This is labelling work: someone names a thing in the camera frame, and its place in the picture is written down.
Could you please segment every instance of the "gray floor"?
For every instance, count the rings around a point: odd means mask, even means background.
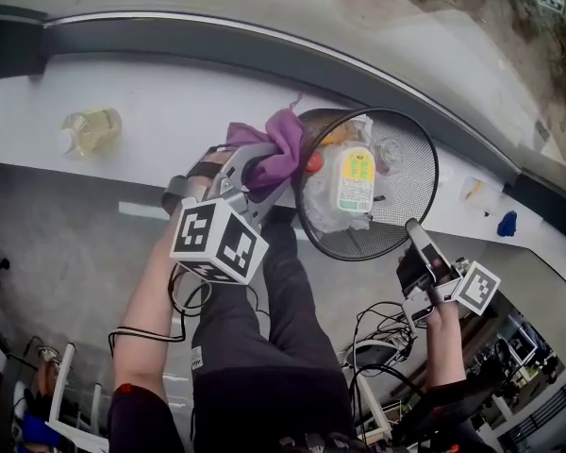
[[[68,342],[75,343],[72,389],[83,391],[85,401],[90,400],[94,382],[103,384],[107,395],[111,391],[107,336],[119,325],[153,243],[165,227],[158,219],[121,214],[118,202],[157,206],[160,194],[160,189],[148,186],[0,164],[0,257],[11,263],[9,271],[0,272],[0,331],[14,351],[21,351],[32,334],[61,351]],[[474,252],[462,249],[452,237],[441,240],[449,256]],[[402,250],[361,263],[334,261],[308,242],[301,242],[299,250],[319,321],[336,351],[351,343],[358,312],[380,300],[402,298],[394,273]],[[181,296],[193,283],[193,278],[185,278]],[[261,271],[254,286],[260,307],[267,309]],[[384,306],[381,311],[394,310]],[[268,319],[261,314],[258,318],[266,334]],[[190,335],[196,322],[187,319]],[[376,316],[366,317],[362,333],[378,322]],[[190,355],[189,342],[173,344],[165,378],[170,406],[185,436],[192,408]],[[424,359],[421,337],[399,370],[409,373]],[[383,375],[372,382],[382,399],[396,384]],[[108,399],[103,403],[105,412]]]

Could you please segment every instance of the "white countertop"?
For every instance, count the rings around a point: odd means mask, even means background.
[[[230,122],[263,129],[299,92],[297,113],[343,108],[335,97],[289,81],[237,75],[194,61],[124,56],[58,58],[44,75],[0,80],[0,162],[165,187],[185,173],[214,144],[225,140]],[[63,157],[57,133],[64,118],[83,109],[113,107],[122,115],[124,136],[108,156]],[[539,215],[505,196],[494,216],[465,205],[466,177],[496,191],[503,183],[438,146],[441,185],[424,227],[452,235],[530,248],[566,279],[566,237]],[[288,193],[283,200],[292,203]],[[518,213],[514,237],[496,234],[506,211]]]

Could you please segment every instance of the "clear plastic bottle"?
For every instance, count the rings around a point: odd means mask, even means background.
[[[109,148],[121,135],[122,118],[115,109],[74,112],[58,133],[58,148],[64,155],[83,157]]]

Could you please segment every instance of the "blue object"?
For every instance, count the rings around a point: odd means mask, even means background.
[[[49,428],[43,419],[33,414],[25,413],[23,418],[23,441],[24,443],[36,443],[39,445],[58,446],[60,435]]]
[[[503,220],[499,222],[497,226],[497,235],[500,237],[513,237],[516,233],[516,220],[518,219],[518,213],[515,211],[509,211]]]

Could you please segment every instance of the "basket rim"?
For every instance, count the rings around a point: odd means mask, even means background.
[[[427,216],[427,214],[429,213],[430,209],[432,208],[432,204],[434,203],[434,198],[436,197],[436,191],[438,189],[438,182],[439,182],[439,162],[438,162],[438,152],[436,151],[436,146],[434,145],[434,142],[432,141],[432,138],[430,137],[430,135],[427,133],[427,131],[425,131],[424,127],[414,118],[412,118],[411,116],[407,115],[406,113],[404,113],[403,111],[397,110],[397,109],[391,109],[391,108],[362,108],[362,109],[355,109],[355,110],[349,110],[347,114],[343,115],[341,118],[336,119],[333,123],[331,123],[330,125],[328,125],[327,127],[324,127],[323,130],[319,133],[319,135],[317,136],[317,138],[314,140],[314,143],[310,145],[310,147],[308,148],[308,152],[306,153],[306,155],[302,158],[300,157],[300,163],[298,165],[298,170],[302,170],[301,175],[300,175],[300,179],[297,181],[297,189],[295,191],[295,209],[296,212],[298,214],[298,218],[300,219],[300,224],[302,225],[302,229],[304,229],[304,231],[306,232],[308,239],[310,240],[310,242],[323,254],[327,255],[328,257],[330,257],[331,259],[334,260],[340,260],[340,261],[366,261],[366,260],[373,260],[373,259],[377,259],[379,257],[382,257],[383,255],[386,255],[387,253],[390,253],[394,248],[398,248],[400,245],[402,245],[404,242],[406,242],[408,240],[408,235],[405,237],[404,240],[399,241],[397,244],[393,245],[393,246],[389,246],[388,248],[385,248],[384,250],[374,253],[372,255],[368,255],[366,257],[361,257],[361,258],[354,258],[354,257],[342,257],[340,255],[336,255],[332,252],[329,252],[328,250],[326,250],[317,240],[317,238],[314,236],[314,233],[312,231],[312,229],[314,228],[313,225],[311,225],[309,223],[308,217],[306,216],[306,213],[304,211],[304,207],[303,202],[304,199],[302,198],[302,190],[304,190],[304,186],[306,184],[306,181],[308,179],[308,175],[305,171],[306,169],[306,165],[308,164],[308,160],[310,159],[310,157],[312,156],[312,153],[314,153],[314,151],[316,150],[316,148],[319,146],[319,144],[321,143],[321,141],[323,140],[323,138],[329,134],[333,129],[335,129],[336,127],[338,127],[339,125],[345,123],[346,121],[349,121],[350,119],[353,119],[357,116],[360,116],[362,114],[368,114],[370,112],[389,112],[391,114],[397,114],[400,116],[403,116],[404,118],[409,119],[411,122],[413,122],[413,124],[415,124],[424,134],[425,139],[427,140],[428,144],[430,145],[430,149],[432,150],[432,155],[434,157],[434,187],[432,190],[432,194],[430,196],[430,199],[427,203],[427,206],[425,207],[424,213],[422,214],[422,216],[417,220],[419,223],[422,223],[425,219],[425,217]]]

